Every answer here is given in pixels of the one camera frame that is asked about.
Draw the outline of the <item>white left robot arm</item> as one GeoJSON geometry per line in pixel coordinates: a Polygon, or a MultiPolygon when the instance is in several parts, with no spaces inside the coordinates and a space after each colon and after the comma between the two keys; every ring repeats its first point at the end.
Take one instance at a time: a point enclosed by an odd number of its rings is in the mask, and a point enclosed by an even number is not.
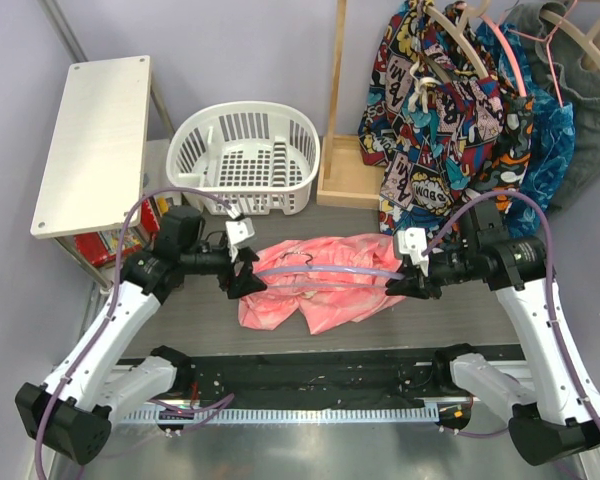
{"type": "Polygon", "coordinates": [[[253,272],[251,219],[232,212],[216,245],[202,236],[205,221],[191,206],[171,208],[151,245],[129,255],[103,309],[65,360],[39,385],[24,384],[15,404],[36,447],[80,466],[102,451],[112,429],[156,396],[180,399],[194,382],[192,360],[159,346],[116,380],[109,375],[140,328],[186,276],[211,275],[230,299],[266,289],[253,272]]]}

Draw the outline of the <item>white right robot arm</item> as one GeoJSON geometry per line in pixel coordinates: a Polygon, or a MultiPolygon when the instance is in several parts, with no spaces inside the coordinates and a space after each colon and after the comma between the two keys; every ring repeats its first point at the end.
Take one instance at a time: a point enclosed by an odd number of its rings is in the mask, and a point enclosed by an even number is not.
{"type": "Polygon", "coordinates": [[[600,447],[600,393],[561,311],[559,286],[545,243],[513,238],[491,200],[474,201],[451,222],[460,245],[427,252],[424,229],[394,237],[401,262],[387,283],[390,296],[438,299],[446,286],[486,283],[508,315],[533,386],[492,366],[469,344],[435,352],[431,380],[437,391],[478,397],[506,424],[519,455],[539,466],[600,447]]]}

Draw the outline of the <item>pink patterned shorts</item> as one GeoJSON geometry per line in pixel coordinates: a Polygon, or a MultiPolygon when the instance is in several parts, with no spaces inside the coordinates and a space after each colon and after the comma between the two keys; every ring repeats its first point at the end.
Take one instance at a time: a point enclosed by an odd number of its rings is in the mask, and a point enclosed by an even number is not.
{"type": "MultiPolygon", "coordinates": [[[[372,251],[394,254],[393,239],[383,234],[360,234],[350,237],[318,237],[309,240],[286,240],[258,252],[259,260],[292,249],[318,251],[372,251]]],[[[255,330],[274,330],[292,314],[301,313],[309,332],[317,335],[350,322],[361,322],[403,301],[402,296],[387,296],[380,286],[291,284],[270,285],[267,290],[239,300],[238,322],[255,330]]]]}

